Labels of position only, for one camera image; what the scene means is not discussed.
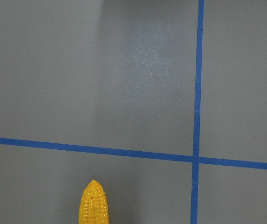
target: corn cob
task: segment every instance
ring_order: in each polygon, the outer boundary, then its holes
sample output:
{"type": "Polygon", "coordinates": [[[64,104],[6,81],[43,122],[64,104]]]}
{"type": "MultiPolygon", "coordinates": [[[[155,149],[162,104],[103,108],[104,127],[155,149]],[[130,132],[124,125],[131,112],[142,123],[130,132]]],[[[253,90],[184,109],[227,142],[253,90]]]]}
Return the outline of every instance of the corn cob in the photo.
{"type": "Polygon", "coordinates": [[[95,180],[88,184],[82,194],[78,224],[109,224],[105,192],[95,180]]]}

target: floor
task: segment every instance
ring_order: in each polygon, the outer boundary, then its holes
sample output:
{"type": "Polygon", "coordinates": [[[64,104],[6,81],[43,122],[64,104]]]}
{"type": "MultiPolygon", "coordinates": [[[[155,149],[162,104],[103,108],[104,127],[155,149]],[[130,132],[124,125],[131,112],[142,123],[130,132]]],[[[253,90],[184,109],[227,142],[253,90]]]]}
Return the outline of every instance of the floor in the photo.
{"type": "Polygon", "coordinates": [[[0,0],[0,223],[267,223],[267,0],[0,0]]]}

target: yellow object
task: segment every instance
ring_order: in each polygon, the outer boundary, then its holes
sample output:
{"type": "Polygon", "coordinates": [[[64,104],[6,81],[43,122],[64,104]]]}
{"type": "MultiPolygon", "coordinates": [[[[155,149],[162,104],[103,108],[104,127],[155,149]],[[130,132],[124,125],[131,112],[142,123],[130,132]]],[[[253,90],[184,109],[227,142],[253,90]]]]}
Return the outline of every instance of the yellow object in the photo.
{"type": "Polygon", "coordinates": [[[78,224],[109,224],[109,212],[102,186],[92,180],[82,194],[78,224]]]}

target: yellow corn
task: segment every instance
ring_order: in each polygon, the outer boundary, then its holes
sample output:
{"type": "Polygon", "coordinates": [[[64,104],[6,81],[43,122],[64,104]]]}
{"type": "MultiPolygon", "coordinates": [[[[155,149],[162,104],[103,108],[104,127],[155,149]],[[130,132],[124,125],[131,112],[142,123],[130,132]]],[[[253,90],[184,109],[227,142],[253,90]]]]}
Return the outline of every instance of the yellow corn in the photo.
{"type": "Polygon", "coordinates": [[[105,192],[95,180],[88,184],[82,194],[78,224],[109,224],[105,192]]]}

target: corn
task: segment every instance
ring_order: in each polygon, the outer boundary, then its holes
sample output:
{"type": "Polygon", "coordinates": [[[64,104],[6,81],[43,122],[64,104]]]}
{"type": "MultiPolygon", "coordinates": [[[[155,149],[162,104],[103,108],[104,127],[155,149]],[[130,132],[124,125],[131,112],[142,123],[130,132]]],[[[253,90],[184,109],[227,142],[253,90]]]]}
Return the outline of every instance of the corn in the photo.
{"type": "Polygon", "coordinates": [[[109,224],[105,192],[95,180],[88,184],[82,194],[78,224],[109,224]]]}

